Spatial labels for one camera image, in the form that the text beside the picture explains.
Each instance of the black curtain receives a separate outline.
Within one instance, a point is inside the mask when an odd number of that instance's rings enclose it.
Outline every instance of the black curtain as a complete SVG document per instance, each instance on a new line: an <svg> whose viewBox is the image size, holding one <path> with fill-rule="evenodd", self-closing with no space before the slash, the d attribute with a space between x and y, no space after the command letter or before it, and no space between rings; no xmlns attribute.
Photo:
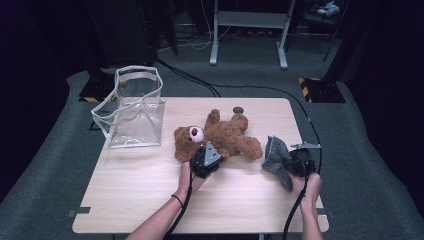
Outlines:
<svg viewBox="0 0 424 240"><path fill-rule="evenodd" d="M424 216L422 7L418 0L380 1L356 76L348 87L369 139Z"/></svg>
<svg viewBox="0 0 424 240"><path fill-rule="evenodd" d="M0 23L2 201L60 115L66 78L86 70L82 56L105 61L82 0L1 1Z"/></svg>

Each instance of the hand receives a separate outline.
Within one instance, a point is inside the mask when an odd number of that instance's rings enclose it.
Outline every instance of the hand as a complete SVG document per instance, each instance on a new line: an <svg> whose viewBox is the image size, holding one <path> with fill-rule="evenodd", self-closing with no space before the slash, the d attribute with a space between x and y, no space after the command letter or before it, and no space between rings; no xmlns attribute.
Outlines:
<svg viewBox="0 0 424 240"><path fill-rule="evenodd" d="M180 179L178 182L178 189L174 193L182 202L185 201L187 191L190 186L190 162L184 162L181 164ZM192 192L196 192L200 189L206 179L195 177L192 183Z"/></svg>
<svg viewBox="0 0 424 240"><path fill-rule="evenodd" d="M293 182L293 191L298 197L303 187L305 186L305 178L295 176L291 173L289 173L289 175ZM305 197L301 201L301 206L307 205L310 208L314 208L318 200L321 187L322 187L321 176L318 173L311 173L309 175Z"/></svg>

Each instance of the small dark object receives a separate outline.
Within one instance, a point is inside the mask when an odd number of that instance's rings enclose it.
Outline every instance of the small dark object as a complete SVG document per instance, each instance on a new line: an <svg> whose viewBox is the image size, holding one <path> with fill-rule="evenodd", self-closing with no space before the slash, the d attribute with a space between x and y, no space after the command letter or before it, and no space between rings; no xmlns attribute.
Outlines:
<svg viewBox="0 0 424 240"><path fill-rule="evenodd" d="M235 108L233 108L233 113L243 114L244 113L244 109L242 107L235 107Z"/></svg>
<svg viewBox="0 0 424 240"><path fill-rule="evenodd" d="M288 161L284 161L284 168L299 177L306 177L316 171L315 161L310 159L310 152L307 148L296 149L290 152Z"/></svg>
<svg viewBox="0 0 424 240"><path fill-rule="evenodd" d="M219 168L219 164L224 158L218 153L218 151L212 146L210 142L207 143L206 147L201 146L197 149L191 160L191 169L194 174L200 178L207 178L211 173L215 172Z"/></svg>

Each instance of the clear plastic bag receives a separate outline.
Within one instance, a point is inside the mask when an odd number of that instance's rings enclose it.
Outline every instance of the clear plastic bag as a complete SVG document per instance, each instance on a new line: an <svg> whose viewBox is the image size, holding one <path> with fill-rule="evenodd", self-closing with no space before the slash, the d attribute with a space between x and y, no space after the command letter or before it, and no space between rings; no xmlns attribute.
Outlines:
<svg viewBox="0 0 424 240"><path fill-rule="evenodd" d="M110 148L160 145L165 111L162 86L154 67L116 70L114 90L91 110Z"/></svg>

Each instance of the teddy bear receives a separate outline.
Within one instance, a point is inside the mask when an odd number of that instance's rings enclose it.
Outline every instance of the teddy bear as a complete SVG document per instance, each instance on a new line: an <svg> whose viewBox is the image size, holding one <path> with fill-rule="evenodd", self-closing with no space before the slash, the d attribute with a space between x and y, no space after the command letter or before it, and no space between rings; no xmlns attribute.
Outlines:
<svg viewBox="0 0 424 240"><path fill-rule="evenodd" d="M251 160L259 159L263 155L261 143L255 137L243 135L248 123L242 113L234 113L231 120L221 121L219 110L212 109L203 128L187 126L174 131L174 157L181 162L190 161L197 149L209 141L224 161L241 153Z"/></svg>

